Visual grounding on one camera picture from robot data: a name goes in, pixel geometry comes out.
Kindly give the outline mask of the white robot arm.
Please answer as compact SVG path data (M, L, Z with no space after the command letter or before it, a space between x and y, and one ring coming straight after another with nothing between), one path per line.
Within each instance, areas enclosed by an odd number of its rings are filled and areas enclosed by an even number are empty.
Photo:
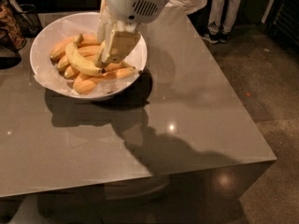
M138 26L153 22L170 0L101 0L97 38L104 48L95 65L123 61L140 39Z

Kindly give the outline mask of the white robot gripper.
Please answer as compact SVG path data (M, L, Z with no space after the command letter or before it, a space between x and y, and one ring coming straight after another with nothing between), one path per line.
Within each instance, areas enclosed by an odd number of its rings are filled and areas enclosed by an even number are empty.
M139 32L111 30L111 16L117 21L150 23L157 19L169 0L101 0L97 39L106 42L103 63L119 63L135 48Z

